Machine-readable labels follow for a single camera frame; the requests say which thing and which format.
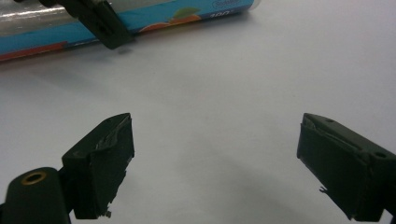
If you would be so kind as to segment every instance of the brass screw hole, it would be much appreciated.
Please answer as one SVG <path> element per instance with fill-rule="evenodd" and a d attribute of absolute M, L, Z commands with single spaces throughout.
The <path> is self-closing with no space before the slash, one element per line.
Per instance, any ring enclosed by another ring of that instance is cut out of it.
<path fill-rule="evenodd" d="M 22 184 L 23 185 L 33 185 L 33 184 L 36 184 L 36 183 L 40 182 L 41 180 L 45 179 L 46 176 L 47 176 L 47 174 L 42 171 L 32 172 L 23 178 Z"/>

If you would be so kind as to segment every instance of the metallic can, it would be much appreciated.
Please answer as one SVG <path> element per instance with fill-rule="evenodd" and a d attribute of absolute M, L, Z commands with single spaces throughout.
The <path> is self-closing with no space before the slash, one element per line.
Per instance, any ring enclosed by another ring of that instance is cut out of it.
<path fill-rule="evenodd" d="M 131 33 L 226 16 L 256 7 L 261 0 L 112 0 Z M 0 61 L 95 41 L 61 6 L 38 1 L 0 0 Z"/>

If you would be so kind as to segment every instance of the white table surface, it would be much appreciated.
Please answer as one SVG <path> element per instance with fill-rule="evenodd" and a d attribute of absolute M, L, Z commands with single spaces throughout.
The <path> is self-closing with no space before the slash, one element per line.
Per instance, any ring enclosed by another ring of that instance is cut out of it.
<path fill-rule="evenodd" d="M 112 218 L 73 223 L 350 223 L 296 158 L 300 122 L 335 119 L 396 153 L 395 11 L 263 0 L 114 51 L 1 63 L 0 201 L 14 177 L 61 168 L 99 122 L 130 112 L 136 154 Z"/>

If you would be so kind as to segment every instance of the colorful can label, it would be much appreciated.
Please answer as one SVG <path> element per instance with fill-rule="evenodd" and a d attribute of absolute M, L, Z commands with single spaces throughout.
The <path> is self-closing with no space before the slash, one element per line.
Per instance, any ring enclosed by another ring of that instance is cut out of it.
<path fill-rule="evenodd" d="M 128 2 L 121 2 L 128 0 L 116 1 L 118 2 L 114 2 L 113 7 L 118 11 L 120 19 L 128 30 L 131 33 L 141 33 L 245 11 L 257 5 L 259 0 L 151 0 L 142 7 L 130 7 Z M 1 21 L 2 19 L 0 16 L 0 22 L 4 24 L 6 21 Z M 95 40 L 93 34 L 79 21 L 44 26 L 29 32 L 0 36 L 0 61 L 68 48 Z"/>

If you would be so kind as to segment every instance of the can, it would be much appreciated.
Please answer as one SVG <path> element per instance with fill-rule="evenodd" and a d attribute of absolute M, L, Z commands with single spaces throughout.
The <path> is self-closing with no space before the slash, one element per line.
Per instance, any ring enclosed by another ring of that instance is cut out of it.
<path fill-rule="evenodd" d="M 0 61 L 97 41 L 61 6 L 0 0 Z M 261 0 L 112 0 L 122 23 L 142 33 L 253 9 Z"/>

